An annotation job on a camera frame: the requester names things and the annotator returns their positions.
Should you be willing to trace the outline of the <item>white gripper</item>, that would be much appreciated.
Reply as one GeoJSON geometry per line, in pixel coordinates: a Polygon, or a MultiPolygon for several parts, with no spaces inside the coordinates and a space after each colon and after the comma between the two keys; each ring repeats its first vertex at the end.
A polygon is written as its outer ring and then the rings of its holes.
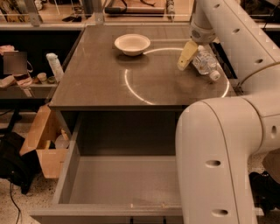
{"type": "Polygon", "coordinates": [[[184,71],[195,57],[198,51],[197,44],[207,45],[216,39],[216,34],[213,29],[203,29],[196,24],[191,24],[190,36],[192,40],[185,44],[178,59],[177,65],[180,71],[184,71]]]}

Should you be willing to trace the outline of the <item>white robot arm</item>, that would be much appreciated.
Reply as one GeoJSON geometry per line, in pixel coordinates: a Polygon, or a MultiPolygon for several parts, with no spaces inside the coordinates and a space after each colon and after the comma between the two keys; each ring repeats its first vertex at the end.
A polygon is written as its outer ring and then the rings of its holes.
{"type": "Polygon", "coordinates": [[[279,146],[280,49],[236,0],[195,0],[192,27],[213,30],[243,94],[181,114],[176,162],[185,224],[257,224],[248,159],[279,146]]]}

